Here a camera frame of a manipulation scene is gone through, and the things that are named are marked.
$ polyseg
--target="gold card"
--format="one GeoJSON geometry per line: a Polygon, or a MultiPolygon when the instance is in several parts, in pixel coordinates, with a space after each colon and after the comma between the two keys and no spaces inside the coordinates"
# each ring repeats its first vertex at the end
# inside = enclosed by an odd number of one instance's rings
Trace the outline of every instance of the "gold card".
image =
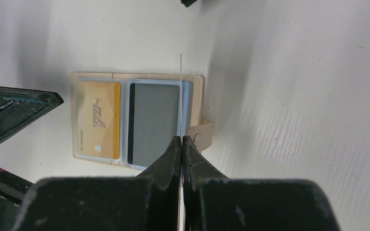
{"type": "Polygon", "coordinates": [[[120,83],[76,82],[76,151],[119,158],[120,83]]]}

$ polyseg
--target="beige card holder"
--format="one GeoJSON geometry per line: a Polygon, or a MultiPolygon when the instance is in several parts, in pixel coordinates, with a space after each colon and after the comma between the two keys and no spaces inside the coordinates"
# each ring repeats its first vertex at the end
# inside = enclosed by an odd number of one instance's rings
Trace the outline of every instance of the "beige card holder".
{"type": "MultiPolygon", "coordinates": [[[[123,95],[127,95],[127,92],[124,92],[124,88],[121,85],[124,85],[129,81],[130,79],[150,79],[150,80],[180,80],[180,75],[160,75],[160,74],[116,74],[116,73],[86,73],[86,72],[76,72],[72,73],[71,75],[71,88],[70,88],[70,103],[71,103],[71,124],[72,124],[72,139],[73,139],[73,157],[77,159],[84,159],[92,162],[97,162],[101,164],[107,164],[107,165],[116,165],[121,167],[131,167],[130,165],[127,165],[124,162],[124,158],[118,158],[116,159],[108,159],[105,158],[104,160],[98,160],[96,158],[92,158],[90,155],[88,156],[82,156],[77,153],[77,148],[79,148],[79,145],[77,145],[79,142],[77,140],[77,104],[78,101],[77,98],[80,97],[80,95],[77,95],[77,91],[81,91],[80,89],[77,89],[77,86],[81,88],[81,84],[79,82],[79,79],[82,78],[89,78],[91,81],[96,82],[96,79],[98,80],[107,80],[109,79],[110,82],[118,83],[118,88],[121,94],[121,97],[119,97],[117,100],[119,102],[111,102],[113,103],[119,103],[119,109],[116,112],[116,115],[120,117],[120,120],[122,121],[123,118],[121,118],[121,115],[119,110],[122,110],[122,104],[121,102],[124,101],[123,95]]],[[[191,138],[194,139],[195,144],[197,145],[198,150],[201,152],[208,148],[212,143],[212,134],[213,134],[213,123],[207,119],[203,119],[201,117],[202,112],[202,98],[203,98],[203,88],[204,88],[204,78],[200,75],[182,75],[182,80],[187,81],[191,83],[190,88],[190,94],[189,94],[189,111],[188,111],[188,128],[186,135],[189,135],[191,138]]],[[[122,126],[117,126],[119,131],[116,131],[115,135],[118,135],[118,139],[120,142],[116,141],[119,146],[121,146],[124,142],[122,142],[122,139],[125,138],[125,136],[121,133],[122,126]]],[[[110,136],[110,131],[104,132],[104,134],[101,134],[103,136],[110,136]]],[[[124,150],[126,150],[125,147],[119,148],[120,154],[124,154],[124,150]]],[[[112,156],[112,154],[106,153],[104,154],[107,156],[112,156]]]]}

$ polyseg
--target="white table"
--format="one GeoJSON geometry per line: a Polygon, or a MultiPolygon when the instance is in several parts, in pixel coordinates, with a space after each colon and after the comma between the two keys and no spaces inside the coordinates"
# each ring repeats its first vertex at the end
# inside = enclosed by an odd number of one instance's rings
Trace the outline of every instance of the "white table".
{"type": "Polygon", "coordinates": [[[203,155],[234,178],[307,178],[343,230],[370,230],[370,1],[0,0],[0,86],[65,103],[0,145],[0,167],[133,176],[71,155],[73,71],[206,77],[203,155]]]}

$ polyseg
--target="black machine part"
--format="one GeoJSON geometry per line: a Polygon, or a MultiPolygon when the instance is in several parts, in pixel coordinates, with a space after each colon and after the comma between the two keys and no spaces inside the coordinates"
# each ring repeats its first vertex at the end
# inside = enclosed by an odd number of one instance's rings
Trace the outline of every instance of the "black machine part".
{"type": "MultiPolygon", "coordinates": [[[[54,92],[0,87],[0,143],[63,103],[54,92]]],[[[10,230],[32,183],[0,168],[0,231],[10,230]]]]}
{"type": "Polygon", "coordinates": [[[62,103],[54,92],[0,87],[0,143],[62,103]]]}
{"type": "Polygon", "coordinates": [[[134,178],[39,181],[27,192],[13,230],[175,231],[182,178],[184,230],[339,230],[315,183],[229,179],[190,137],[182,143],[174,137],[165,153],[134,178]]]}
{"type": "Polygon", "coordinates": [[[197,0],[181,0],[181,3],[185,7],[189,7],[190,5],[194,4],[197,0]]]}

